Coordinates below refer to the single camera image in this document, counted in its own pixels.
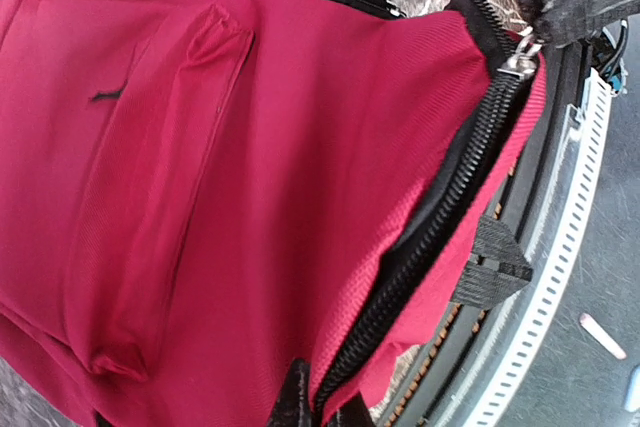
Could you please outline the red student backpack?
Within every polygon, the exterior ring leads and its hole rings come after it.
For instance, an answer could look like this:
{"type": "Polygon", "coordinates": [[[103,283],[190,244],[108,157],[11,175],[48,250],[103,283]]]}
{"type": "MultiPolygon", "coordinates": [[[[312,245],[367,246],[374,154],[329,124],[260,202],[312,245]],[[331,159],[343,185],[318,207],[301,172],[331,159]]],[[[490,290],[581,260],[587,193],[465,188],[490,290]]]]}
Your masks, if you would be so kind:
{"type": "Polygon", "coordinates": [[[435,333],[545,104],[484,0],[1,0],[1,355],[71,420],[319,425],[435,333]]]}

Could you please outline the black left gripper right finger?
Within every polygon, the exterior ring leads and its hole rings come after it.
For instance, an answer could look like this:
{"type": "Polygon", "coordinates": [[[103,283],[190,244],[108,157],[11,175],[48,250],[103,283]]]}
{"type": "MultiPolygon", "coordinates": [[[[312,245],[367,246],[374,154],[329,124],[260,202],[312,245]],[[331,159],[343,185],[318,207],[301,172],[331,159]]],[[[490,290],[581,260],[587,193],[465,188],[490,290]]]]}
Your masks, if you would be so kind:
{"type": "Polygon", "coordinates": [[[362,394],[353,389],[340,389],[327,402],[329,427],[372,427],[373,420],[362,394]]]}

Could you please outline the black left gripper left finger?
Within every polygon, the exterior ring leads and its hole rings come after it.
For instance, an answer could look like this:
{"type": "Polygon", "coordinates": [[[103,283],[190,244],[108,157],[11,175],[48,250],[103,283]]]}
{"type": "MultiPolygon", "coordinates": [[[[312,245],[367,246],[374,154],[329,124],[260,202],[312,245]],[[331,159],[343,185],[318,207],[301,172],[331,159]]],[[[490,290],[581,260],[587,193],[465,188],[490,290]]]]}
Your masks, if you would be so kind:
{"type": "Polygon", "coordinates": [[[271,410],[268,427],[316,427],[319,425],[317,416],[312,411],[309,380],[310,365],[303,359],[295,359],[271,410]]]}

